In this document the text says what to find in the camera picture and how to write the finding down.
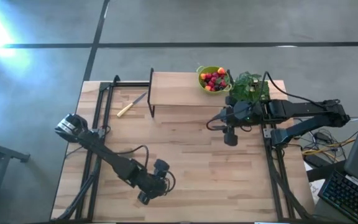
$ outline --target green bowl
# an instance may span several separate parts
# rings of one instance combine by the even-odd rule
[[[231,84],[230,83],[227,84],[227,87],[225,87],[225,89],[219,90],[219,91],[208,91],[203,87],[203,84],[202,84],[203,80],[201,79],[200,75],[202,73],[214,73],[214,72],[217,72],[219,68],[220,67],[218,67],[218,66],[206,66],[206,67],[205,66],[200,66],[200,67],[197,68],[196,72],[198,73],[198,84],[200,85],[200,87],[205,92],[210,93],[210,94],[220,94],[222,92],[231,90]]]

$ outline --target knife handle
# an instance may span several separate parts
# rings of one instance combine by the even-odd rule
[[[126,106],[124,109],[122,109],[120,112],[118,112],[117,117],[121,117],[129,108],[131,108],[134,104],[130,103],[128,106]]]

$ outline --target keyboard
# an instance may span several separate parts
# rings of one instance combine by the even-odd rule
[[[338,172],[333,172],[318,196],[358,223],[358,185]]]

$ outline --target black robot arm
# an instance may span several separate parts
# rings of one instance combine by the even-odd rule
[[[68,142],[78,142],[85,149],[98,155],[110,164],[121,180],[131,187],[138,186],[141,190],[138,199],[145,205],[150,199],[165,195],[173,188],[172,186],[169,189],[165,181],[166,174],[170,173],[166,162],[157,159],[154,173],[149,174],[147,168],[136,160],[121,157],[107,148],[101,142],[99,133],[89,130],[86,120],[77,114],[69,114],[63,118],[55,128],[55,132]]]
[[[326,100],[313,103],[292,103],[288,100],[263,100],[259,103],[236,101],[231,96],[226,97],[227,106],[212,120],[220,119],[225,126],[210,128],[221,130],[227,145],[237,145],[234,128],[259,124],[280,124],[290,118],[310,117],[287,129],[273,129],[270,132],[272,146],[284,146],[295,136],[301,136],[308,131],[322,126],[342,127],[349,120],[339,100]]]

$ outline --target red fruit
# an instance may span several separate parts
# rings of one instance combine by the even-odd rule
[[[226,74],[226,72],[224,71],[224,68],[222,68],[222,67],[218,69],[218,73],[219,74]]]

